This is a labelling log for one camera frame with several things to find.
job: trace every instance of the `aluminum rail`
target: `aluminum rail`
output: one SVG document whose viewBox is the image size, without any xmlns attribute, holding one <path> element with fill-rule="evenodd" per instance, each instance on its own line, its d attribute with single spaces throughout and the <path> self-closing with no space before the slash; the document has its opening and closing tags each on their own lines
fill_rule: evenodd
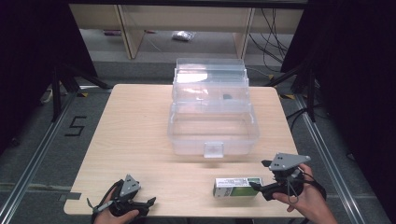
<svg viewBox="0 0 396 224">
<path fill-rule="evenodd" d="M 47 154 L 47 151 L 54 139 L 56 133 L 58 132 L 59 127 L 62 124 L 64 119 L 64 115 L 67 113 L 68 108 L 70 107 L 71 103 L 77 97 L 76 92 L 72 92 L 66 96 L 66 100 L 64 102 L 64 109 L 62 110 L 61 114 L 58 118 L 51 123 L 49 129 L 47 130 L 46 134 L 44 135 L 43 139 L 41 140 L 40 145 L 38 146 L 35 154 L 33 155 L 32 159 L 30 159 L 29 164 L 26 166 L 23 174 L 21 175 L 19 181 L 15 185 L 14 189 L 11 191 L 11 194 L 8 196 L 6 202 L 2 205 L 0 209 L 0 221 L 2 224 L 8 224 L 9 221 L 12 219 L 14 213 L 16 212 L 23 195 L 25 194 L 26 190 L 29 188 L 29 184 L 32 181 L 35 173 L 38 170 L 41 162 L 44 160 L 44 157 Z"/>
<path fill-rule="evenodd" d="M 305 101 L 303 96 L 296 95 L 296 103 L 299 109 L 306 108 Z M 318 126 L 315 122 L 311 121 L 311 118 L 305 112 L 303 114 L 305 124 L 308 128 L 308 131 L 311 133 L 312 138 L 314 139 L 315 145 L 317 146 L 320 157 L 323 159 L 325 167 L 329 172 L 330 178 L 334 183 L 335 189 L 340 196 L 341 202 L 343 203 L 346 212 L 349 216 L 351 223 L 366 223 L 364 217 L 361 214 L 361 210 L 358 207 L 355 199 L 353 198 L 352 193 L 347 187 L 347 183 L 344 180 L 340 170 L 338 169 L 330 150 L 327 148 L 326 143 L 324 142 L 319 130 Z"/>
</svg>

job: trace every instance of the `clear plastic box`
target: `clear plastic box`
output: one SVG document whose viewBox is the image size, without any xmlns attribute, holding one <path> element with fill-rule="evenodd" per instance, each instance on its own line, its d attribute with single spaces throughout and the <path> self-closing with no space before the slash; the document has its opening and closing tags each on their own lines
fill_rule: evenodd
<svg viewBox="0 0 396 224">
<path fill-rule="evenodd" d="M 168 137 L 176 154 L 248 154 L 260 136 L 242 60 L 179 59 Z"/>
</svg>

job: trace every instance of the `human hand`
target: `human hand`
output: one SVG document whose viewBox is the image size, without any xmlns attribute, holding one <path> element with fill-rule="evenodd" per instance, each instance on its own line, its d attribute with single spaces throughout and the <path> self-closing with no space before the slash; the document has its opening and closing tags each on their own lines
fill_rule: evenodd
<svg viewBox="0 0 396 224">
<path fill-rule="evenodd" d="M 105 203 L 110 201 L 113 191 L 114 190 L 111 190 L 111 192 L 108 194 L 107 198 L 105 199 Z M 139 211 L 132 210 L 121 217 L 115 217 L 113 216 L 113 214 L 111 214 L 110 210 L 106 208 L 96 216 L 96 219 L 93 223 L 94 224 L 127 224 L 130 223 L 132 220 L 134 220 L 134 218 L 137 215 L 139 215 Z"/>
<path fill-rule="evenodd" d="M 305 164 L 300 164 L 300 168 L 304 173 L 308 174 L 304 176 L 305 180 L 312 181 L 312 170 L 309 166 Z M 287 211 L 291 212 L 297 209 L 303 216 L 308 218 L 314 223 L 337 223 L 332 211 L 326 204 L 320 192 L 310 184 L 304 184 L 303 192 L 298 196 L 298 201 L 296 197 L 290 197 L 284 193 L 274 193 L 274 199 L 286 203 L 289 205 Z"/>
</svg>

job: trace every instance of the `small green box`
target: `small green box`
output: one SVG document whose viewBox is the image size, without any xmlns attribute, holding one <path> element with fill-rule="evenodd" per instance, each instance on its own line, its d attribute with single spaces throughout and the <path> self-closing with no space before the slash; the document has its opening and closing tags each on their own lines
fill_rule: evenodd
<svg viewBox="0 0 396 224">
<path fill-rule="evenodd" d="M 216 198 L 255 196 L 258 191 L 254 190 L 249 182 L 262 185 L 262 179 L 259 177 L 216 178 L 213 196 Z"/>
</svg>

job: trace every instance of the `wooden table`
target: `wooden table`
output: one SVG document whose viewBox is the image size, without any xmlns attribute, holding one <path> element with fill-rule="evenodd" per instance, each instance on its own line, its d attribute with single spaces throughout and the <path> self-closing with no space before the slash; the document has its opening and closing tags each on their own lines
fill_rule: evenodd
<svg viewBox="0 0 396 224">
<path fill-rule="evenodd" d="M 140 182 L 137 202 L 157 197 L 151 217 L 301 217 L 287 205 L 255 197 L 214 198 L 215 178 L 262 177 L 273 183 L 272 172 L 262 166 L 277 152 L 297 154 L 276 90 L 251 87 L 250 100 L 261 137 L 248 155 L 205 159 L 179 156 L 167 137 L 171 85 L 117 85 L 110 95 L 72 192 L 69 215 L 92 213 L 87 198 L 99 204 L 107 190 L 127 174 Z"/>
</svg>

